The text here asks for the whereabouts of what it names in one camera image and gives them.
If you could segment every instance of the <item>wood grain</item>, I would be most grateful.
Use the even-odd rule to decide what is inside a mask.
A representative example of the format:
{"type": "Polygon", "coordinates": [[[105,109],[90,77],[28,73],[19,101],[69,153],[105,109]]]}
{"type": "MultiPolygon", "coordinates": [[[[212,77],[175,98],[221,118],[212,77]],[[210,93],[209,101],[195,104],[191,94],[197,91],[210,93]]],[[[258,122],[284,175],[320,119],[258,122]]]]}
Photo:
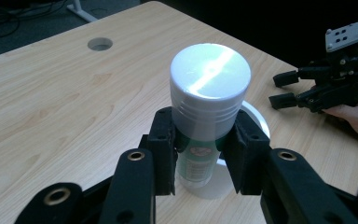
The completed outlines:
{"type": "MultiPolygon", "coordinates": [[[[251,65],[245,99],[265,117],[272,147],[298,151],[326,182],[357,192],[354,132],[307,109],[270,106],[270,95],[305,91],[311,82],[278,89],[272,77],[292,65],[149,2],[0,55],[0,223],[13,223],[51,184],[88,189],[112,175],[120,154],[148,133],[155,112],[171,105],[172,58],[198,43],[226,45],[251,65]],[[111,39],[112,48],[89,49],[96,37],[111,39]]],[[[263,222],[257,196],[202,200],[177,181],[175,196],[157,198],[157,223],[263,222]]]]}

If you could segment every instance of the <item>screw hole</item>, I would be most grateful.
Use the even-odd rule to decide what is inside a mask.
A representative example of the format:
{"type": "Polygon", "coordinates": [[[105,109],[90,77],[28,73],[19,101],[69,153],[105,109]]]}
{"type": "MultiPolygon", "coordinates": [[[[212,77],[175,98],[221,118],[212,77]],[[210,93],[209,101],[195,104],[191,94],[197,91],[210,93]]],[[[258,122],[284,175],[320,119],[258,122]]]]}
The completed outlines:
{"type": "Polygon", "coordinates": [[[137,152],[132,152],[130,153],[130,155],[128,155],[128,159],[130,161],[140,161],[141,159],[143,159],[145,157],[145,154],[143,152],[137,151],[137,152]]]}
{"type": "Polygon", "coordinates": [[[296,155],[290,153],[290,152],[285,152],[285,151],[280,151],[279,152],[279,157],[281,157],[282,159],[286,160],[286,161],[295,161],[297,160],[296,155]]]}
{"type": "Polygon", "coordinates": [[[46,195],[45,200],[43,201],[47,205],[56,205],[59,203],[65,202],[69,198],[71,190],[68,188],[59,188],[54,189],[46,195]]]}

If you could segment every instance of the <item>finger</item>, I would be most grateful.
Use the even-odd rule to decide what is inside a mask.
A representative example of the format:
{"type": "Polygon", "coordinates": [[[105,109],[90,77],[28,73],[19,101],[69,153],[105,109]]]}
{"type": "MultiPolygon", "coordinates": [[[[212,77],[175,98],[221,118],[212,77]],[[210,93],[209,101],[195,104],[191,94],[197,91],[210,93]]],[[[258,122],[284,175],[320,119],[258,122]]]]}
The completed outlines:
{"type": "Polygon", "coordinates": [[[356,108],[348,105],[333,106],[324,109],[323,112],[346,120],[356,117],[356,108]]]}

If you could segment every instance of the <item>cable hole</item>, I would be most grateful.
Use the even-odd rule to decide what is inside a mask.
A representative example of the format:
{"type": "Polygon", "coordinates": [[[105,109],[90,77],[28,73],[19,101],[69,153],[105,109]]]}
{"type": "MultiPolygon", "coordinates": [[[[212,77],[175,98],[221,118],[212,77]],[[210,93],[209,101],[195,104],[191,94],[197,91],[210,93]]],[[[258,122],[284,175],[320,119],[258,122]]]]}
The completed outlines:
{"type": "Polygon", "coordinates": [[[113,42],[112,40],[105,37],[97,37],[91,39],[91,41],[89,41],[87,46],[89,47],[89,49],[95,51],[103,51],[103,50],[110,49],[113,46],[113,42]]]}

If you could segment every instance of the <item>metal bracket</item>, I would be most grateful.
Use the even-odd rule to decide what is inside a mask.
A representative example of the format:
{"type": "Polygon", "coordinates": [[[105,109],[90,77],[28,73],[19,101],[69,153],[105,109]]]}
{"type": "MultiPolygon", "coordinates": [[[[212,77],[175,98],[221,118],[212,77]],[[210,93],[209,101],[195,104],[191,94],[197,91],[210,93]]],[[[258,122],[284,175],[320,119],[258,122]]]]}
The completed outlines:
{"type": "Polygon", "coordinates": [[[75,13],[77,16],[83,18],[84,20],[88,21],[88,22],[92,22],[92,21],[97,21],[98,19],[91,16],[89,13],[87,13],[86,11],[84,11],[81,8],[80,5],[80,1],[79,0],[74,0],[74,3],[71,5],[68,5],[67,8],[69,10],[71,10],[73,13],[75,13]]]}
{"type": "Polygon", "coordinates": [[[332,52],[358,43],[358,22],[335,30],[328,29],[325,35],[325,41],[327,52],[332,52]]]}

